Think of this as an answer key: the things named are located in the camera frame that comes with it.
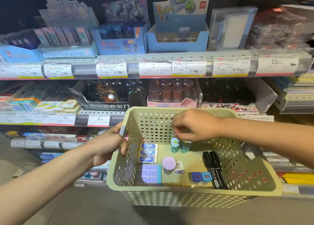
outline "clear plastic box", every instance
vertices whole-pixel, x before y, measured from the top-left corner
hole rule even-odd
[[[213,9],[209,25],[212,49],[243,48],[248,37],[256,7]]]

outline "plastic basket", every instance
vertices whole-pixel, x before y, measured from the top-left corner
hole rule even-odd
[[[241,150],[238,141],[224,138],[194,142],[192,147],[201,146],[203,150],[217,152],[228,190],[136,186],[135,176],[140,145],[143,142],[170,143],[173,137],[171,121],[175,114],[183,110],[185,109],[148,107],[132,107],[127,110],[120,134],[125,135],[126,130],[128,131],[129,148],[125,157],[118,151],[113,153],[107,176],[107,183],[111,189],[121,191],[133,205],[149,206],[230,208],[255,196],[282,194],[283,186],[267,161],[260,157],[250,160]],[[231,109],[204,108],[203,110],[221,117],[239,117]],[[161,161],[162,158],[158,157],[158,164],[161,164]]]

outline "stack of notebooks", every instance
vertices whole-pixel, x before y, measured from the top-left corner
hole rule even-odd
[[[264,80],[278,94],[274,105],[280,113],[314,113],[314,68],[302,76],[267,77]]]

